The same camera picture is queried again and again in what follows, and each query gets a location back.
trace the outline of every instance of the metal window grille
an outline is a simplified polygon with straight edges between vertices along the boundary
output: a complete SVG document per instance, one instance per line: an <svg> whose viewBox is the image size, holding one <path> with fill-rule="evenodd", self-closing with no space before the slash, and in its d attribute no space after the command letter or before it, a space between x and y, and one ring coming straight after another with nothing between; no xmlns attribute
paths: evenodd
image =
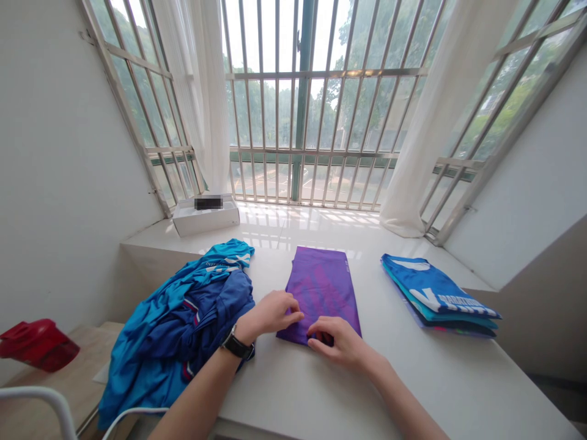
<svg viewBox="0 0 587 440"><path fill-rule="evenodd" d="M150 0L80 0L150 184L166 217L204 191Z"/></svg>
<svg viewBox="0 0 587 440"><path fill-rule="evenodd" d="M586 6L520 1L431 175L421 216L435 244L564 73L585 39ZM235 198L378 210L453 7L222 0Z"/></svg>

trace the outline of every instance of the black watch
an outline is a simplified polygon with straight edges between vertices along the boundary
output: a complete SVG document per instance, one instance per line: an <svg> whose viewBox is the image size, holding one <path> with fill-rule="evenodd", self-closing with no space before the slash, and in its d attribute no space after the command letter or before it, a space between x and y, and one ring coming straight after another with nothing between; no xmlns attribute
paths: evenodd
<svg viewBox="0 0 587 440"><path fill-rule="evenodd" d="M228 332L221 347L224 347L238 358L242 358L246 361L252 358L255 353L255 344L246 346L234 336L234 331L237 329L237 325L232 326L231 331Z"/></svg>

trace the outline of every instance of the red object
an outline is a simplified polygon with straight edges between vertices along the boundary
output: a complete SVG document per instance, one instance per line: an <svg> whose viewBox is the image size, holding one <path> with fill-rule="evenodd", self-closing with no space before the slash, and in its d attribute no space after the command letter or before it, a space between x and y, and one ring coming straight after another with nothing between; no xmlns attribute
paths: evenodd
<svg viewBox="0 0 587 440"><path fill-rule="evenodd" d="M1 334L0 339L0 358L11 358L46 372L62 369L79 353L79 346L50 319L21 322Z"/></svg>

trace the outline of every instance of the sheer curtain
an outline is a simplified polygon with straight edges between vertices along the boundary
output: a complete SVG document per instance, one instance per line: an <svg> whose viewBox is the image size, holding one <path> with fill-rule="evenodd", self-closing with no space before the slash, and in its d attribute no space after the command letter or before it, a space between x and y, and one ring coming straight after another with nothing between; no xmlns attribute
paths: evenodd
<svg viewBox="0 0 587 440"><path fill-rule="evenodd" d="M457 0L412 118L379 216L402 237L421 237L420 208L436 160L489 65L515 0Z"/></svg>
<svg viewBox="0 0 587 440"><path fill-rule="evenodd" d="M212 194L228 191L228 105L220 2L153 0L183 122Z"/></svg>

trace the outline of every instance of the purple shirt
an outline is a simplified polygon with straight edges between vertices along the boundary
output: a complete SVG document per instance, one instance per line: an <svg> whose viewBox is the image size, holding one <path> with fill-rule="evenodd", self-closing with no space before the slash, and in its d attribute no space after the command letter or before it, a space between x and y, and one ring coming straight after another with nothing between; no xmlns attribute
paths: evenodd
<svg viewBox="0 0 587 440"><path fill-rule="evenodd" d="M350 278L347 255L298 246L286 291L300 303L304 319L277 332L277 337L302 345L308 344L306 333L320 316L341 317L361 335L356 311L355 291Z"/></svg>

